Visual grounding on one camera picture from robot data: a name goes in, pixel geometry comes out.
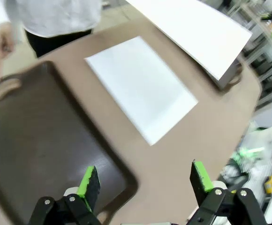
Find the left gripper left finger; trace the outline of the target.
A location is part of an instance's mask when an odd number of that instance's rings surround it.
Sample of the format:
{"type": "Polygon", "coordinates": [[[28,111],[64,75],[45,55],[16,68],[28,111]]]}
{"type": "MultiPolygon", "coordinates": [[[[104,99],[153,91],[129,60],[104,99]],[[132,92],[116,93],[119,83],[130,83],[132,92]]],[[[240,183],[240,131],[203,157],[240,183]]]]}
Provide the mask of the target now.
{"type": "Polygon", "coordinates": [[[95,166],[89,166],[73,194],[59,200],[39,198],[28,224],[30,225],[99,225],[94,208],[100,193],[100,181],[95,166]]]}

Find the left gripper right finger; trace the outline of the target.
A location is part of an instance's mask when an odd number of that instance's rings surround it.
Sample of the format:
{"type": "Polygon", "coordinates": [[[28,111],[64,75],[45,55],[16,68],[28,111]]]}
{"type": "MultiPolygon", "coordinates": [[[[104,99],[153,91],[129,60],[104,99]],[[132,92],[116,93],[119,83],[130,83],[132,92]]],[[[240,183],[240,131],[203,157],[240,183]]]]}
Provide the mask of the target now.
{"type": "Polygon", "coordinates": [[[253,192],[241,188],[236,192],[214,187],[203,163],[193,161],[190,173],[198,209],[188,225],[212,225],[217,217],[226,217],[232,225],[265,225],[266,219],[253,192]]]}

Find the person's right hand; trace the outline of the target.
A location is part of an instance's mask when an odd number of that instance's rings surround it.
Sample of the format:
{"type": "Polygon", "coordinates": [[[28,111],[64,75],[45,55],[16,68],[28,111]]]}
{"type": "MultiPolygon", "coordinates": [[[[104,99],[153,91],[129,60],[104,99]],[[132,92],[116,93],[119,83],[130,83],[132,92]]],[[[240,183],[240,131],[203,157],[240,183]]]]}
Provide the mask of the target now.
{"type": "Polygon", "coordinates": [[[2,61],[14,50],[14,46],[11,23],[0,23],[0,76],[2,61]]]}

